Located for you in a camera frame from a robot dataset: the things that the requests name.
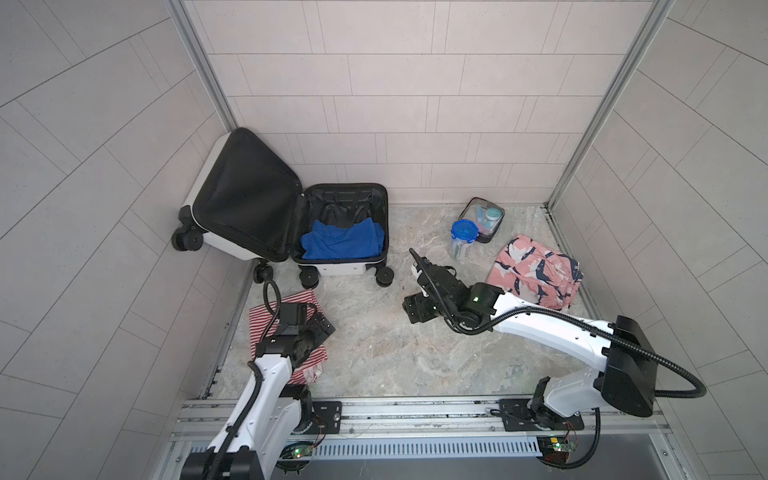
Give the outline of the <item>red white striped shirt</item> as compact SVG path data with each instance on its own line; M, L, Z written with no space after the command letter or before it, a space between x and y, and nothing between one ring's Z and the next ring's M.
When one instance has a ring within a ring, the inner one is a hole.
M335 332L312 290L303 290L249 310L252 356L287 357L292 365L290 385L315 383L328 359L325 341Z

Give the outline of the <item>blue t-shirt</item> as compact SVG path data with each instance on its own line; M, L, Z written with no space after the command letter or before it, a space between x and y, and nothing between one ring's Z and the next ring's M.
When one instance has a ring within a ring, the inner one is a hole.
M301 237L307 260L352 260L379 256L384 249L384 228L371 218L349 228L327 225L319 220Z

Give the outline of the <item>pink navy patterned garment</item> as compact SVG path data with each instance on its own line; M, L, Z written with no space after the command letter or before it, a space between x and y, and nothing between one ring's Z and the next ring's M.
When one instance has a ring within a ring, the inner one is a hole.
M527 302L568 309L582 282L574 258L525 235L517 235L494 260L486 282Z

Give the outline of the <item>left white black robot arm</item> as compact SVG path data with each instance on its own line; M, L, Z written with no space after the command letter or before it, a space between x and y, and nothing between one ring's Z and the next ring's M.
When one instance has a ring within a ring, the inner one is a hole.
M207 449L187 457L182 479L268 479L291 434L311 426L311 394L291 377L335 328L312 303L267 311L272 318L248 362L245 390Z

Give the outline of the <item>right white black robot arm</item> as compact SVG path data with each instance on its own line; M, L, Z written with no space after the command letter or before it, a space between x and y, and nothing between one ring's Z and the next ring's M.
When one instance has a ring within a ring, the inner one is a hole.
M417 252L411 255L420 288L403 302L411 323L442 318L450 330L464 336L511 334L583 363L573 374L542 378L516 414L520 422L555 430L573 416L604 407L647 418L658 398L697 399L707 393L696 375L657 354L631 318L608 322L574 317L488 283L466 286L454 268L436 265Z

